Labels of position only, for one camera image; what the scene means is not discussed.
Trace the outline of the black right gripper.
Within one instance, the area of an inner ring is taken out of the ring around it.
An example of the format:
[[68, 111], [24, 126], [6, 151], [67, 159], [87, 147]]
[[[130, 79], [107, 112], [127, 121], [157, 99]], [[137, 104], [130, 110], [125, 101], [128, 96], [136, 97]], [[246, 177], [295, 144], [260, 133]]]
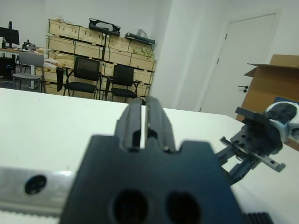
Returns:
[[285, 164], [270, 158], [271, 154], [277, 154], [282, 149], [282, 141], [279, 131], [268, 121], [245, 119], [244, 126], [237, 134], [230, 140], [222, 137], [221, 142], [227, 147], [215, 154], [220, 164], [227, 163], [233, 156], [241, 161], [228, 173], [230, 186], [240, 181], [261, 162], [276, 172], [285, 168]]

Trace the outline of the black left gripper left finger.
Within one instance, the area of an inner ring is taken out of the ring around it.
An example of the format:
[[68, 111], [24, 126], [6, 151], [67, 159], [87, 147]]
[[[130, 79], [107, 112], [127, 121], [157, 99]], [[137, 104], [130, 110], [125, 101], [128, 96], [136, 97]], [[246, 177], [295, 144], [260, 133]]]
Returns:
[[133, 99], [116, 122], [115, 136], [118, 137], [122, 150], [140, 151], [141, 106], [142, 100], [140, 98]]

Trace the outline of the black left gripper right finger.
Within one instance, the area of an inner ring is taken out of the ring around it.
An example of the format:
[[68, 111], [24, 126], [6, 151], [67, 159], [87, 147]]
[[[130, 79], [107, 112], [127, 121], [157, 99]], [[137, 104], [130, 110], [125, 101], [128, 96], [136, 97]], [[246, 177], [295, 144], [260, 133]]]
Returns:
[[146, 97], [145, 142], [154, 138], [160, 149], [175, 153], [176, 146], [171, 122], [157, 98]]

